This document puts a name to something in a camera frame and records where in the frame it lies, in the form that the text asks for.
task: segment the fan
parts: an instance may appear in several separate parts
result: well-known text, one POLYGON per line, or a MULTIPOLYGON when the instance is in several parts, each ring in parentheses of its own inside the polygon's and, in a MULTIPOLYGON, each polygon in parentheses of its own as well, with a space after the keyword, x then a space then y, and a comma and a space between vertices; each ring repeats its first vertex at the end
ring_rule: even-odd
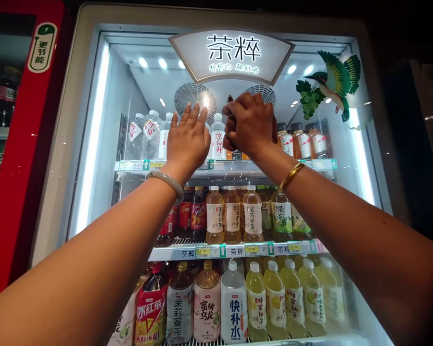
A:
POLYGON ((186 83, 180 86, 175 93, 175 108, 180 116, 183 116, 184 109, 189 101, 191 101, 191 107, 197 101, 201 109, 207 106, 207 122, 213 119, 217 111, 217 102, 208 88, 195 83, 186 83))
POLYGON ((274 108, 274 105, 276 104, 276 95, 274 94, 273 88, 270 86, 264 86, 261 84, 258 84, 256 86, 251 86, 248 88, 245 92, 250 93, 250 95, 255 94, 261 94, 261 97, 263 98, 263 102, 271 102, 274 108))

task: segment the bracelet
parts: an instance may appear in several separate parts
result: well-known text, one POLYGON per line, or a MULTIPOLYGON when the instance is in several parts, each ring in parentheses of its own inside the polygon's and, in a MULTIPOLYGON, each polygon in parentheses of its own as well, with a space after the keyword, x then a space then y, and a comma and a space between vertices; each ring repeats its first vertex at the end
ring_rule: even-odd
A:
POLYGON ((167 184, 170 185, 170 187, 172 189, 174 189, 174 191, 177 194, 177 201, 175 202, 175 205, 180 204, 184 200, 184 191, 183 191, 183 188, 170 175, 168 175, 168 174, 166 174, 164 172, 161 172, 161 171, 152 171, 152 172, 149 172, 149 174, 144 178, 144 180, 146 181, 146 180, 148 180, 151 177, 157 178, 157 179, 160 179, 160 180, 166 182, 167 184))
POLYGON ((305 164, 302 162, 297 163, 295 167, 290 171, 289 175, 279 185, 278 191, 282 193, 304 166, 305 164))

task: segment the ceiling light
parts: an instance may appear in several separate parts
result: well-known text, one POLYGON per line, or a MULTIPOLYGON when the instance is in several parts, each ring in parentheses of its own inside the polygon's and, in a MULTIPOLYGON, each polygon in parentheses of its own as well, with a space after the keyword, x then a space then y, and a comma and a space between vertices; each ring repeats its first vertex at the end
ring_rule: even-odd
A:
POLYGON ((313 72, 313 70, 314 70, 314 66, 313 66, 313 65, 309 65, 309 66, 306 68, 306 70, 305 70, 305 72, 303 73, 303 75, 309 75, 311 72, 313 72))
POLYGON ((160 65, 160 67, 162 67, 164 70, 167 69, 167 63, 166 63, 165 60, 162 59, 162 58, 159 59, 159 65, 160 65))
POLYGON ((297 67, 295 65, 292 65, 291 67, 289 67, 289 69, 287 70, 288 74, 292 74, 295 72, 295 70, 297 69, 297 67))
POLYGON ((141 67, 148 68, 148 63, 143 58, 139 58, 138 62, 140 63, 141 67))

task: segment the bird decal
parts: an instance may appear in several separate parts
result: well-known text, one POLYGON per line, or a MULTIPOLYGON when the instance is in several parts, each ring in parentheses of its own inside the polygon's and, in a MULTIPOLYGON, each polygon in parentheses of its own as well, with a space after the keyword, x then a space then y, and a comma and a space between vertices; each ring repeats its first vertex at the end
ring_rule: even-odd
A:
POLYGON ((361 62, 356 55, 352 55, 346 61, 341 62, 337 56, 318 51, 326 64, 326 72, 315 72, 303 78, 313 79, 319 83, 319 88, 311 89, 308 82, 298 81, 297 91, 300 92, 305 118, 308 120, 314 113, 314 109, 326 97, 331 98, 337 104, 335 113, 342 110, 342 121, 350 118, 349 104, 346 96, 356 93, 361 79, 361 62))

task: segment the gold bracelet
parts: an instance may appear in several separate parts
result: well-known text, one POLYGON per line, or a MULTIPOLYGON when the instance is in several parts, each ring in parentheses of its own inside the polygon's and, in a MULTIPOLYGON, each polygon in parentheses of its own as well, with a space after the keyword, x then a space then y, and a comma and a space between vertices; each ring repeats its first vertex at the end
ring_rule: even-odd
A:
POLYGON ((305 164, 302 162, 297 163, 295 167, 290 171, 289 175, 279 185, 278 191, 282 193, 304 166, 305 164))

